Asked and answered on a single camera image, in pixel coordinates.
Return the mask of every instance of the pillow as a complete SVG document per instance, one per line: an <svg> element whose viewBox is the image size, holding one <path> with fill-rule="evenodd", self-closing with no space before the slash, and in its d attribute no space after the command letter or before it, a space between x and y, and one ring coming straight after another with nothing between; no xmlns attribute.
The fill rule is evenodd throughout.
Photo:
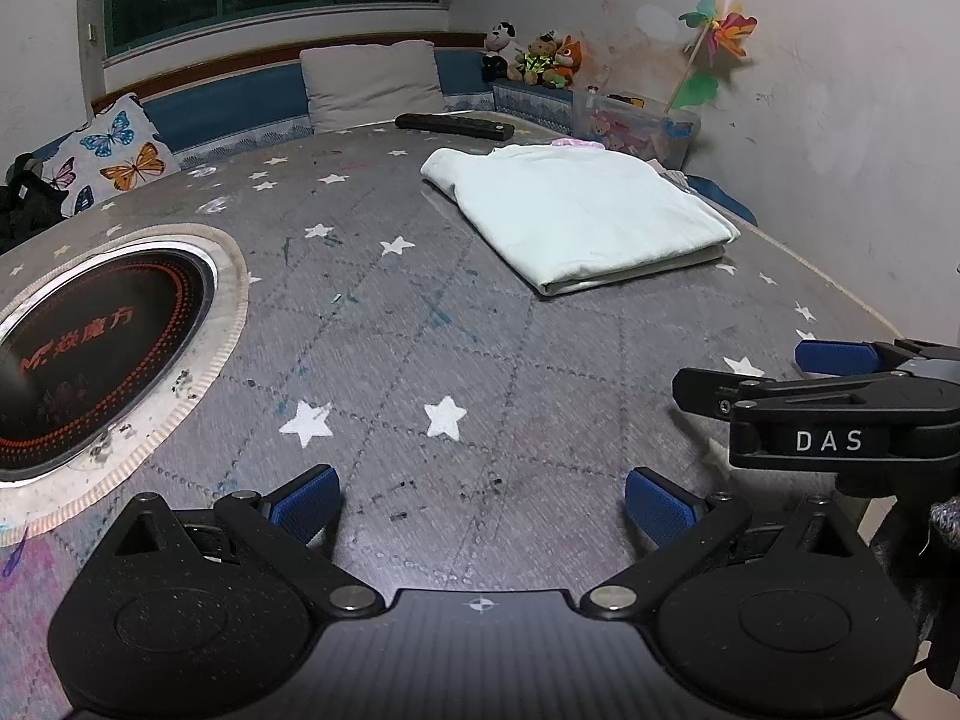
<svg viewBox="0 0 960 720"><path fill-rule="evenodd" d="M69 192L65 217L174 172L176 157L133 94L71 132L43 165L44 179Z"/></svg>
<svg viewBox="0 0 960 720"><path fill-rule="evenodd" d="M443 113L426 40L392 46L330 46L301 52L314 132L390 122L401 113Z"/></svg>

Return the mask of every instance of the silver bolt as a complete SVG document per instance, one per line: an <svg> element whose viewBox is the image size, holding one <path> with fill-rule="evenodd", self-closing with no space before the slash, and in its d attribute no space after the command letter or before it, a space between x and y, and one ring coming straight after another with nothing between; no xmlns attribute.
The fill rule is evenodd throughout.
<svg viewBox="0 0 960 720"><path fill-rule="evenodd" d="M604 584L590 591L590 600L600 608L618 611L637 603L637 594L620 584Z"/></svg>
<svg viewBox="0 0 960 720"><path fill-rule="evenodd" d="M330 593L330 603L345 611L360 611L376 603L376 593L361 584L344 584Z"/></svg>

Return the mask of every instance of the transparent storage bin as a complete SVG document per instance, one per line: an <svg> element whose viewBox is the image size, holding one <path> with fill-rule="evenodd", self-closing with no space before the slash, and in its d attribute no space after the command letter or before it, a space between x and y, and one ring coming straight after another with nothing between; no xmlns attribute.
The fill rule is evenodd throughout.
<svg viewBox="0 0 960 720"><path fill-rule="evenodd" d="M573 137L603 143L611 151L638 159L656 159L667 170L680 170L686 150L700 132L700 117L676 108L664 116L664 103L642 100L640 107L602 92L573 90Z"/></svg>

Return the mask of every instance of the blue gripper pad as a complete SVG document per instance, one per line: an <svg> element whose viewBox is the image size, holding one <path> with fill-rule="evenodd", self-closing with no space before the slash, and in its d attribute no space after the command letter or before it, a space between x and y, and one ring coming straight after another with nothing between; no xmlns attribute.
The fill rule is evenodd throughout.
<svg viewBox="0 0 960 720"><path fill-rule="evenodd" d="M685 493L650 469L634 469L627 475L624 498L627 514L637 528L661 547L697 522L697 511L675 493Z"/></svg>
<svg viewBox="0 0 960 720"><path fill-rule="evenodd" d="M794 357L800 370L806 373L862 376L877 373L882 368L880 355L872 343L800 341Z"/></svg>
<svg viewBox="0 0 960 720"><path fill-rule="evenodd" d="M339 511L340 479L332 467L316 466L263 501L269 504L267 519L306 544Z"/></svg>

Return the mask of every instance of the butterfly pillow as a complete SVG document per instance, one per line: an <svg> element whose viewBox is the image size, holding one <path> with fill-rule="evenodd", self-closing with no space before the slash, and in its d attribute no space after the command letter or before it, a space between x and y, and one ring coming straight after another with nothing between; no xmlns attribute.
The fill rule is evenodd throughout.
<svg viewBox="0 0 960 720"><path fill-rule="evenodd" d="M69 192L61 205L65 217L179 172L136 95L124 95L72 132L43 167L49 183Z"/></svg>

